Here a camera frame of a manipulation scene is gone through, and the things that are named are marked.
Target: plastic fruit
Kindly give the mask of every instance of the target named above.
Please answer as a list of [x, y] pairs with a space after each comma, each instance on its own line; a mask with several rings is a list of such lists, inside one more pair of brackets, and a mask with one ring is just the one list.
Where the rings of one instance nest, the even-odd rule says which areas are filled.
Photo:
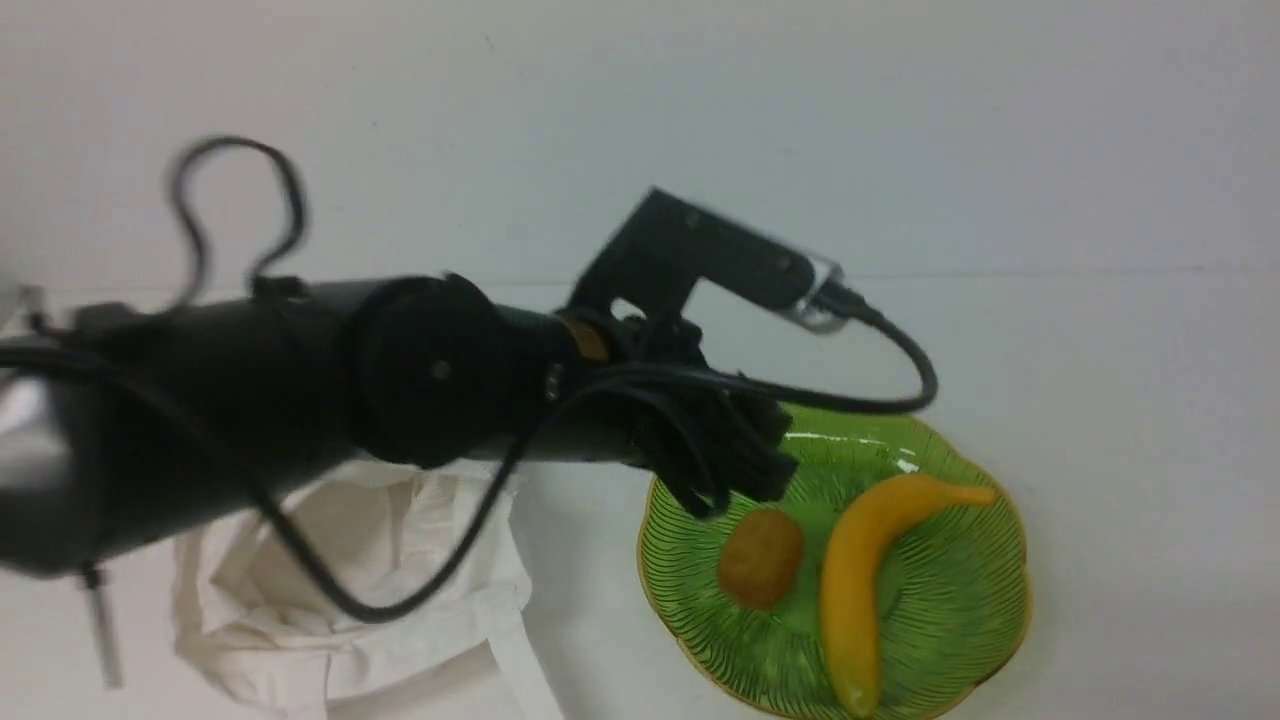
[[936, 512], [951, 505], [992, 505], [996, 497], [992, 488], [897, 475], [868, 488], [840, 516], [822, 562], [818, 607], [832, 689], [855, 717], [870, 717], [879, 703], [876, 579], [884, 553]]
[[742, 516], [721, 550], [716, 577], [721, 591], [749, 610], [768, 610], [795, 584], [804, 559], [804, 533], [781, 510]]

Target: brown fruit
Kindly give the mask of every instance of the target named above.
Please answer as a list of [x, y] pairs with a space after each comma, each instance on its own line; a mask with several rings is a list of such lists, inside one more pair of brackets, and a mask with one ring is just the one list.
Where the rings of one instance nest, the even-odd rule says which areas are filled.
[[721, 589], [749, 610], [768, 610], [786, 597], [804, 557], [804, 533], [781, 510], [753, 510], [721, 548]]

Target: plate rim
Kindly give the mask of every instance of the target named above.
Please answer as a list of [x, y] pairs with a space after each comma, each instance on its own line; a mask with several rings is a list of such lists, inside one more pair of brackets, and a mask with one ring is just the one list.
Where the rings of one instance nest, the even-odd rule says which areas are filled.
[[[1027, 547], [1027, 527], [1023, 523], [1023, 516], [1021, 516], [1021, 512], [1018, 510], [1018, 505], [1015, 505], [1014, 501], [1012, 501], [1012, 498], [1009, 497], [1009, 493], [1005, 492], [1005, 486], [1002, 486], [1000, 483], [1000, 480], [996, 479], [995, 475], [992, 475], [991, 473], [988, 473], [986, 468], [983, 468], [982, 465], [978, 465], [977, 462], [974, 462], [973, 460], [970, 460], [966, 455], [964, 455], [963, 452], [960, 452], [959, 450], [956, 450], [956, 447], [954, 445], [951, 445], [951, 441], [947, 439], [946, 436], [943, 436], [942, 433], [940, 433], [932, 425], [929, 425], [924, 420], [920, 420], [919, 418], [915, 418], [915, 416], [911, 416], [911, 415], [905, 416], [905, 419], [909, 423], [914, 423], [916, 425], [920, 425], [922, 428], [924, 428], [925, 430], [928, 430], [929, 433], [932, 433], [933, 437], [936, 437], [937, 439], [942, 441], [942, 443], [946, 445], [946, 447], [951, 452], [954, 452], [955, 455], [957, 455], [960, 459], [963, 459], [969, 465], [973, 465], [974, 468], [977, 468], [978, 471], [980, 471], [983, 475], [987, 477], [987, 479], [991, 480], [991, 483], [996, 487], [996, 493], [1000, 497], [1004, 497], [1005, 502], [1009, 503], [1010, 510], [1012, 510], [1012, 512], [1014, 512], [1014, 523], [1018, 525], [1018, 537], [1021, 538], [1021, 541], [1023, 541], [1021, 574], [1023, 574], [1023, 585], [1027, 588], [1027, 612], [1024, 614], [1023, 626], [1021, 626], [1021, 630], [1019, 630], [1019, 633], [1018, 633], [1018, 639], [1014, 642], [1014, 646], [1009, 651], [1009, 655], [1005, 656], [1004, 660], [1001, 660], [1000, 662], [997, 662], [996, 666], [991, 670], [991, 673], [987, 673], [986, 675], [983, 675], [982, 678], [979, 678], [978, 680], [975, 680], [972, 685], [968, 685], [968, 687], [963, 688], [948, 705], [942, 706], [941, 708], [938, 708], [937, 712], [931, 712], [931, 714], [920, 715], [919, 717], [915, 719], [915, 720], [937, 720], [937, 717], [941, 717], [942, 715], [945, 715], [947, 712], [951, 712], [952, 710], [956, 708], [956, 706], [959, 706], [961, 702], [964, 702], [965, 700], [968, 700], [969, 696], [973, 694], [973, 691], [978, 689], [978, 687], [982, 685], [983, 683], [986, 683], [987, 680], [995, 678], [996, 674], [998, 674], [1001, 670], [1004, 670], [1005, 666], [1009, 665], [1009, 661], [1012, 660], [1015, 655], [1018, 655], [1018, 651], [1021, 650], [1023, 643], [1027, 641], [1027, 634], [1030, 632], [1032, 616], [1036, 614], [1036, 592], [1034, 592], [1034, 588], [1032, 587], [1030, 565], [1028, 562], [1029, 548]], [[662, 621], [662, 626], [666, 628], [667, 633], [672, 637], [672, 639], [676, 641], [676, 644], [680, 647], [680, 651], [685, 655], [685, 659], [689, 660], [689, 664], [692, 665], [694, 667], [696, 667], [698, 671], [704, 678], [707, 678], [712, 684], [714, 684], [717, 688], [719, 688], [724, 694], [732, 697], [733, 700], [741, 702], [742, 705], [748, 705], [748, 706], [750, 706], [750, 707], [753, 707], [753, 708], [755, 708], [755, 710], [758, 710], [760, 712], [764, 712], [765, 715], [772, 715], [774, 717], [786, 717], [788, 720], [809, 720], [809, 719], [806, 719], [804, 716], [800, 716], [800, 715], [787, 715], [786, 712], [778, 712], [777, 710], [773, 710], [772, 707], [764, 707], [764, 706], [756, 703], [755, 701], [753, 701], [750, 698], [742, 697], [736, 691], [733, 691], [732, 688], [727, 687], [718, 678], [713, 676], [707, 670], [707, 667], [704, 667], [703, 664], [696, 657], [694, 657], [692, 651], [690, 651], [689, 646], [685, 644], [684, 638], [681, 638], [676, 633], [676, 630], [672, 629], [671, 624], [667, 623], [667, 619], [663, 618], [662, 612], [658, 611], [657, 601], [653, 597], [653, 591], [649, 588], [649, 580], [645, 579], [645, 571], [644, 571], [644, 568], [645, 568], [644, 566], [644, 534], [645, 534], [645, 530], [649, 528], [649, 523], [653, 519], [653, 497], [654, 497], [654, 493], [657, 492], [659, 484], [660, 484], [660, 480], [658, 479], [658, 475], [657, 474], [652, 475], [650, 479], [649, 479], [649, 491], [645, 493], [644, 521], [640, 523], [640, 533], [636, 536], [636, 574], [640, 577], [640, 587], [644, 589], [644, 597], [645, 597], [645, 601], [649, 602], [649, 609], [653, 610], [653, 614], [658, 616], [658, 620]]]

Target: toy banana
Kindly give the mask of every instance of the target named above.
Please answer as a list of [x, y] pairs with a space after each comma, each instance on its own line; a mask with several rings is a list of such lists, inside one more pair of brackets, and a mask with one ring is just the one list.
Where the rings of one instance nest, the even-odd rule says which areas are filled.
[[876, 580], [893, 541], [951, 505], [986, 506], [996, 491], [952, 486], [924, 474], [872, 486], [836, 523], [822, 562], [819, 620], [827, 674], [840, 703], [870, 717], [881, 693]]

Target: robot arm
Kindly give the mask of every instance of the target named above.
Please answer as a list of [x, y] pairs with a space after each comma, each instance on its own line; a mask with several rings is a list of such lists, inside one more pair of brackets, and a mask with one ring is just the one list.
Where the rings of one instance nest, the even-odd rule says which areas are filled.
[[[204, 233], [186, 178], [215, 150], [248, 146], [275, 163], [291, 232], [255, 266], [244, 300], [197, 306]], [[279, 151], [211, 138], [175, 165], [173, 202], [193, 282], [156, 315], [79, 309], [69, 331], [36, 315], [0, 343], [0, 564], [37, 577], [104, 560], [223, 514], [256, 507], [321, 591], [364, 621], [403, 616], [444, 584], [479, 534], [421, 591], [389, 607], [351, 597], [280, 512], [276, 497], [358, 454], [434, 468], [621, 461], [654, 470], [692, 515], [731, 493], [781, 497], [796, 468], [777, 446], [781, 402], [901, 414], [937, 393], [920, 348], [860, 296], [838, 265], [654, 190], [590, 264], [568, 302], [531, 313], [490, 302], [457, 277], [307, 284], [268, 277], [305, 227], [301, 182]], [[860, 400], [708, 368], [701, 331], [681, 316], [694, 286], [717, 283], [814, 333], [870, 324], [915, 364], [922, 391]], [[618, 299], [644, 316], [617, 318]]]

